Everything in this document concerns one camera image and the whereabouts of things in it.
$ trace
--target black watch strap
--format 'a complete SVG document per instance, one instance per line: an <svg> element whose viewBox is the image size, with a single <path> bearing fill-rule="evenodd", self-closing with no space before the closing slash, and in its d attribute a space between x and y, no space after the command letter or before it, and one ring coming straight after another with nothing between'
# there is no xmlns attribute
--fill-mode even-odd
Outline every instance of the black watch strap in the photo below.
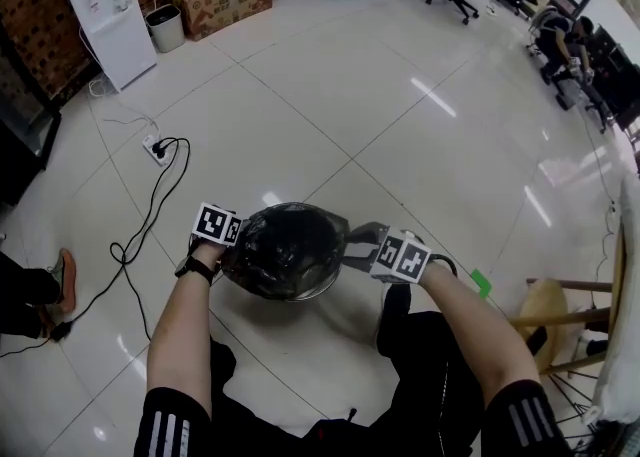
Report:
<svg viewBox="0 0 640 457"><path fill-rule="evenodd" d="M211 285L211 283L213 283L213 278L215 277L217 272L216 269L211 270L200 260L196 260L193 256L187 256L185 260L180 265L178 265L178 268L176 269L176 276L184 276L189 271L197 272L207 280L207 283Z"/></svg>

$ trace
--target plug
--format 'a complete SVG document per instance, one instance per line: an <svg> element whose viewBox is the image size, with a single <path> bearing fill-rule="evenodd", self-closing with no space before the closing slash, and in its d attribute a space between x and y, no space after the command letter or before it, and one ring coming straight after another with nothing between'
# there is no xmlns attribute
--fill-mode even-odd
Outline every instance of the plug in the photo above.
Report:
<svg viewBox="0 0 640 457"><path fill-rule="evenodd" d="M160 144L160 142L154 143L154 145L151 146L151 151L153 151L158 158L164 158L165 151L164 148L160 146Z"/></svg>

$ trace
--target chair wheel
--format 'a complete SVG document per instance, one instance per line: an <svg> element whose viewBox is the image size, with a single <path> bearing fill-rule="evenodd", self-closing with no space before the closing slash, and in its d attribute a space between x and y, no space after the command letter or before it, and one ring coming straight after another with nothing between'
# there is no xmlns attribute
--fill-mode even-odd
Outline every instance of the chair wheel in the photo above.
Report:
<svg viewBox="0 0 640 457"><path fill-rule="evenodd" d="M558 102L558 105L560 105L562 110L569 110L569 107L565 103L564 98L562 96L560 96L559 94L556 94L556 101Z"/></svg>

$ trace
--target black plastic bag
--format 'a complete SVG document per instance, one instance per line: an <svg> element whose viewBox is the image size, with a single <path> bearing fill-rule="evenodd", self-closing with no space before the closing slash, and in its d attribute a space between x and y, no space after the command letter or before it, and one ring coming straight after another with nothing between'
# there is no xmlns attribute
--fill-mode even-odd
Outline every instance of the black plastic bag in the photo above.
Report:
<svg viewBox="0 0 640 457"><path fill-rule="evenodd" d="M266 299L303 300L335 280L348 234L345 219L316 206L272 206L246 221L222 271Z"/></svg>

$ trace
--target white stripe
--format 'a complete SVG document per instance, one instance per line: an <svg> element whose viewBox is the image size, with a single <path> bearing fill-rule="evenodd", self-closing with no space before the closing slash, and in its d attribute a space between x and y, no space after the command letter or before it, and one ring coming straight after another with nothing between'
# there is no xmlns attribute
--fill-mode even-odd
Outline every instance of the white stripe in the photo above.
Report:
<svg viewBox="0 0 640 457"><path fill-rule="evenodd" d="M442 444L442 434L440 434L440 425L442 423L442 412L444 411L444 397L447 395L447 377L449 376L449 361L444 368L444 385L442 386L442 402L440 402L440 418L438 419L438 439L440 439L440 451L444 457L444 445Z"/></svg>
<svg viewBox="0 0 640 457"><path fill-rule="evenodd" d="M551 427L549 426L549 422L547 421L547 417L544 415L544 411L542 410L542 405L540 405L540 400L538 397L534 397L533 405L536 406L536 411L538 411L538 416L542 421L542 426L544 427L547 436L553 437L553 432L551 431Z"/></svg>
<svg viewBox="0 0 640 457"><path fill-rule="evenodd" d="M533 411L531 410L531 405L529 405L529 399L525 398L522 401L522 408L524 409L524 414L529 420L529 426L531 427L531 431L533 432L533 437L536 441L542 441L542 434L540 433L540 428L536 423L536 419L533 417Z"/></svg>
<svg viewBox="0 0 640 457"><path fill-rule="evenodd" d="M163 457L171 457L173 453L173 431L176 428L176 415L170 414L167 420L167 432L164 436L164 451Z"/></svg>
<svg viewBox="0 0 640 457"><path fill-rule="evenodd" d="M187 457L189 454L189 427L188 420L182 422L182 436L180 436L180 457Z"/></svg>
<svg viewBox="0 0 640 457"><path fill-rule="evenodd" d="M151 431L151 443L149 444L149 457L156 457L156 449L158 447L158 433L160 432L160 422L162 421L162 413L156 411L153 417L153 430Z"/></svg>

